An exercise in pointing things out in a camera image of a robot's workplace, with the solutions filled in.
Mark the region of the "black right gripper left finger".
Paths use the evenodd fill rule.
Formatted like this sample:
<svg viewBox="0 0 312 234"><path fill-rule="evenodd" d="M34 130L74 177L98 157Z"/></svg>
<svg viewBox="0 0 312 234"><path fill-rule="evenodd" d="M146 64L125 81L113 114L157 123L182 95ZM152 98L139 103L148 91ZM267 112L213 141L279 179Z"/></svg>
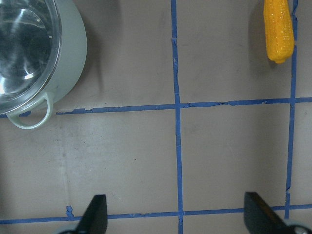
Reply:
<svg viewBox="0 0 312 234"><path fill-rule="evenodd" d="M77 225L77 234L105 234L107 226L106 195L95 195Z"/></svg>

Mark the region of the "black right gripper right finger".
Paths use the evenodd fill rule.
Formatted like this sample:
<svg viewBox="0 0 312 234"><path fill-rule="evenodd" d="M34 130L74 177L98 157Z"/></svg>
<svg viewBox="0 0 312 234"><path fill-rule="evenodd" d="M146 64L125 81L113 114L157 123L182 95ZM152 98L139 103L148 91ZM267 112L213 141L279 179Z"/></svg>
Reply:
<svg viewBox="0 0 312 234"><path fill-rule="evenodd" d="M289 234L285 222L256 192L244 195L244 224L250 234Z"/></svg>

